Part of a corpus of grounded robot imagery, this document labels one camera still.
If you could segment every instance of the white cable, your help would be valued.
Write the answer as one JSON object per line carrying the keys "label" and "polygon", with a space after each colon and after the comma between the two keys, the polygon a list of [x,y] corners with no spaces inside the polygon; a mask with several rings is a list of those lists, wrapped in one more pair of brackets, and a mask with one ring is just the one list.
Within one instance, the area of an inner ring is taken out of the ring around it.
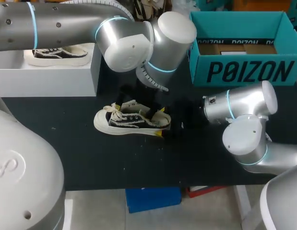
{"label": "white cable", "polygon": [[271,137],[267,133],[265,133],[265,137],[267,138],[268,141],[272,142]]}

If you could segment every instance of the red object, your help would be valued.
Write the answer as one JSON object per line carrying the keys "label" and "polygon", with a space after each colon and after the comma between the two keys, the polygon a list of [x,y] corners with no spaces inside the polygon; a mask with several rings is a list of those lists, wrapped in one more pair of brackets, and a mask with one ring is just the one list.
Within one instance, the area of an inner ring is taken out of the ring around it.
{"label": "red object", "polygon": [[196,197],[196,196],[200,196],[200,195],[204,195],[206,193],[210,193],[213,192],[215,190],[221,189],[221,188],[225,188],[226,186],[214,186],[214,187],[206,187],[206,188],[202,188],[193,192],[190,192],[189,188],[186,188],[186,192],[189,195],[190,198]]}

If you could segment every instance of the shoe sole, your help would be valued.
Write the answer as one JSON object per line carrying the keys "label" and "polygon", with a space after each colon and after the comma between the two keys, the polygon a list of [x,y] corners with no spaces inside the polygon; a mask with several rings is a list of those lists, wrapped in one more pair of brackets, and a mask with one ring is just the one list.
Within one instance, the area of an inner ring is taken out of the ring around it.
{"label": "shoe sole", "polygon": [[50,59],[50,58],[36,58],[33,55],[24,55],[25,61],[32,66],[84,66],[90,62],[89,55],[78,58],[62,58],[62,59]]}
{"label": "shoe sole", "polygon": [[127,134],[144,134],[150,136],[159,136],[156,132],[162,131],[163,128],[117,128],[111,127],[108,123],[101,124],[98,119],[99,112],[95,115],[94,126],[102,133],[110,135],[127,135]]}

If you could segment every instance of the blue led ring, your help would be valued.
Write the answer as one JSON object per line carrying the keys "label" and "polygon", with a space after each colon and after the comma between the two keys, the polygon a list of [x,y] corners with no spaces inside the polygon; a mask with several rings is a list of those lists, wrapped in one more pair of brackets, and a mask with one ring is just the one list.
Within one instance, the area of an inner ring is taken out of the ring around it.
{"label": "blue led ring", "polygon": [[29,3],[27,1],[27,4],[29,6],[30,12],[31,12],[31,16],[32,16],[32,24],[33,24],[33,29],[34,29],[34,47],[33,49],[37,48],[37,26],[36,26],[36,19],[35,19],[35,14],[34,14],[34,6],[31,5],[31,3]]}
{"label": "blue led ring", "polygon": [[259,161],[255,162],[255,163],[253,163],[253,164],[243,164],[243,163],[241,163],[241,162],[239,162],[239,163],[240,163],[240,164],[243,164],[243,165],[254,165],[254,164],[258,164],[258,163],[261,162],[261,161],[263,160],[263,158],[267,155],[267,152],[268,152],[268,145],[267,145],[267,149],[266,149],[266,151],[265,151],[265,153],[264,153],[264,156],[263,156]]}
{"label": "blue led ring", "polygon": [[163,70],[163,69],[159,69],[158,67],[154,66],[152,63],[148,62],[148,65],[150,65],[152,68],[156,69],[157,71],[163,72],[163,73],[171,73],[174,72],[177,69],[173,69],[173,70]]}
{"label": "blue led ring", "polygon": [[233,119],[235,119],[234,114],[233,114],[233,111],[232,111],[231,108],[230,108],[230,102],[229,102],[229,90],[227,90],[226,98],[227,98],[227,104],[228,104],[228,109],[229,109],[230,115],[231,115],[231,117],[232,117]]}
{"label": "blue led ring", "polygon": [[97,30],[96,30],[96,33],[95,33],[95,40],[96,40],[96,37],[97,37],[97,33],[98,33],[98,31],[101,29],[101,27],[102,27],[105,23],[110,22],[110,21],[113,21],[113,20],[128,20],[128,18],[124,18],[124,17],[114,17],[114,18],[110,18],[110,19],[106,19],[106,20],[104,20],[104,21],[99,25],[99,27],[98,27]]}

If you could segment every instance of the shoe box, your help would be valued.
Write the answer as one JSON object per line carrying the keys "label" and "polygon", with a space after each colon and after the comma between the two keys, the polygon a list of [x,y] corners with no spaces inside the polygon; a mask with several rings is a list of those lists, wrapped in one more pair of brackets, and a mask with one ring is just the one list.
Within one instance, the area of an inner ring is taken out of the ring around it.
{"label": "shoe box", "polygon": [[297,0],[292,0],[290,8],[287,12],[288,18],[290,19],[293,26],[297,26]]}
{"label": "shoe box", "polygon": [[231,0],[195,0],[196,6],[201,11],[215,11],[216,8],[222,7],[231,2]]}
{"label": "shoe box", "polygon": [[91,61],[84,66],[32,66],[22,50],[0,52],[1,97],[96,96],[101,53],[88,44]]}
{"label": "shoe box", "polygon": [[297,80],[297,32],[286,13],[192,12],[197,38],[188,56],[195,86],[228,87]]}

